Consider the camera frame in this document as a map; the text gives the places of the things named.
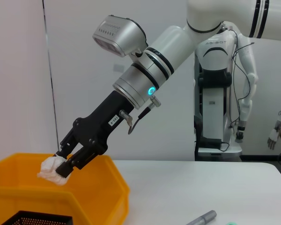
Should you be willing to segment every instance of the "gray marker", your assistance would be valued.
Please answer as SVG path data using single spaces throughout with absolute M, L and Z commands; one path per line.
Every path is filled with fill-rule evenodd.
M 188 223 L 187 225 L 205 225 L 209 223 L 211 220 L 213 220 L 216 217 L 216 212 L 214 210 L 211 210 L 208 213 L 205 213 L 203 216 L 200 216 L 199 218 L 196 218 L 192 222 Z

